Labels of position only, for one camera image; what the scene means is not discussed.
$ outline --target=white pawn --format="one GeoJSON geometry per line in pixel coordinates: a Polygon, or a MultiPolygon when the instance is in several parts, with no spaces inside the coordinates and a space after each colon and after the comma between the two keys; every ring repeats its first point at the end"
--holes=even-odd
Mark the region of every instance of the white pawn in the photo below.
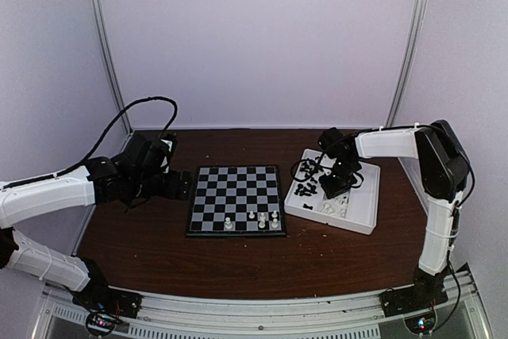
{"type": "Polygon", "coordinates": [[[233,223],[231,222],[231,218],[225,218],[224,227],[226,229],[231,229],[233,227],[233,223]]]}

